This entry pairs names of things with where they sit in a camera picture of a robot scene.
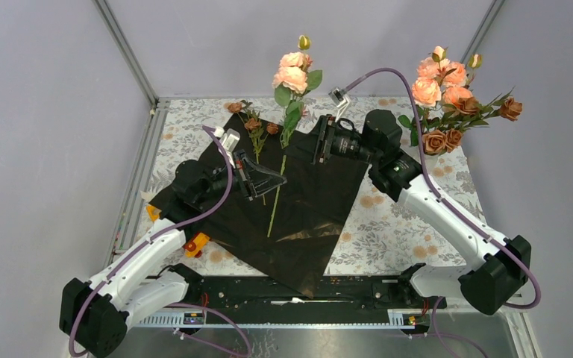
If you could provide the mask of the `large peach rose stem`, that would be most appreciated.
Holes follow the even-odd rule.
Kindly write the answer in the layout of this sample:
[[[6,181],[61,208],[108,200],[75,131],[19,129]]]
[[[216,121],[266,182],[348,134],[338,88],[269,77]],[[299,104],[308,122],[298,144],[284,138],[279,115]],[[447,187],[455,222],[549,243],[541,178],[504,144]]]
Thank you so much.
[[[481,54],[474,54],[465,65],[461,62],[449,60],[446,49],[437,46],[431,56],[422,60],[417,67],[418,77],[410,87],[414,108],[419,105],[429,109],[434,117],[442,111],[436,107],[441,96],[449,87],[465,87],[470,90],[470,84],[475,78],[475,71],[481,67],[483,58]],[[413,147],[422,144],[420,140],[421,127],[416,127],[416,121],[408,116],[398,117],[401,126],[410,130],[410,145]]]

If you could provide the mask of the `black wrapping paper sheet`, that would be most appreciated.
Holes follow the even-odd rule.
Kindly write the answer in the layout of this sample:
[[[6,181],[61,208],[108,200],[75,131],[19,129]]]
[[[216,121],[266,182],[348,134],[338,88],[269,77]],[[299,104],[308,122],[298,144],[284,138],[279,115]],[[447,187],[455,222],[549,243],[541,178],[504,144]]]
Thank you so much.
[[[266,140],[260,164],[287,182],[249,201],[233,191],[187,238],[204,233],[277,282],[312,298],[339,240],[368,166],[332,157],[322,164],[284,157],[279,136]]]

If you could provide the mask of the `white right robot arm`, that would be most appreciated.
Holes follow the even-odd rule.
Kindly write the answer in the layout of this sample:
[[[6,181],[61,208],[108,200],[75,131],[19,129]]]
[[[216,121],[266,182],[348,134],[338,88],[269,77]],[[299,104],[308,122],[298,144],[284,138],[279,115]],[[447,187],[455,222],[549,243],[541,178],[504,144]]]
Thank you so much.
[[[415,264],[401,277],[401,303],[417,307],[426,298],[463,298],[478,312],[502,307],[527,310],[541,301],[539,281],[530,270],[531,245],[509,238],[474,217],[424,166],[401,148],[402,129],[389,110],[372,110],[361,131],[348,119],[321,116],[310,132],[312,163],[332,157],[367,163],[372,184],[440,233],[462,256],[462,266]]]

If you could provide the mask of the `peach rose spray stem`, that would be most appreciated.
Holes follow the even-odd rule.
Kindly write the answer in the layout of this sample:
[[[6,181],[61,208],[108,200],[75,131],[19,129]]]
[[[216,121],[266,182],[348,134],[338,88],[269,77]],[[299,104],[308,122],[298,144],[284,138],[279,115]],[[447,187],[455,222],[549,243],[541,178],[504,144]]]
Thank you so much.
[[[298,123],[304,117],[304,97],[322,83],[323,71],[311,69],[313,59],[307,53],[311,44],[311,39],[302,34],[298,38],[298,51],[285,54],[280,59],[273,77],[274,100],[283,108],[282,149],[289,145]]]

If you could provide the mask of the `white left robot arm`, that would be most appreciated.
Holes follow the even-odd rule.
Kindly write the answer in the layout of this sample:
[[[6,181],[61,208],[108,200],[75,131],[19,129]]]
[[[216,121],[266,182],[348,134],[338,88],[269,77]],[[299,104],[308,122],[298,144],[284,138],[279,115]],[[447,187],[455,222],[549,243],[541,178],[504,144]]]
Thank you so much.
[[[69,337],[70,356],[107,357],[145,317],[176,302],[197,304],[202,288],[189,278],[172,272],[153,283],[142,281],[185,245],[186,231],[215,213],[232,192],[252,201],[286,182],[243,150],[229,154],[220,168],[197,160],[179,164],[174,180],[154,197],[160,214],[152,229],[90,279],[73,278],[64,286],[59,328]]]

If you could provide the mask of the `brown rose spray stem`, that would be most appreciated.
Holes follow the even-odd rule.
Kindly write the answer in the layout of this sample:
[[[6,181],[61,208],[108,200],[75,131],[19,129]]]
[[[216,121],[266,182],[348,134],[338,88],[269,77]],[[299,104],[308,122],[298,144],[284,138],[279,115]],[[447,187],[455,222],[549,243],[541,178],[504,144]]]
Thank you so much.
[[[449,87],[436,107],[442,112],[432,117],[427,107],[419,105],[421,120],[420,140],[423,152],[429,156],[450,153],[461,146],[465,132],[476,127],[486,127],[488,120],[501,117],[511,122],[519,119],[523,103],[507,93],[481,104],[465,87]]]

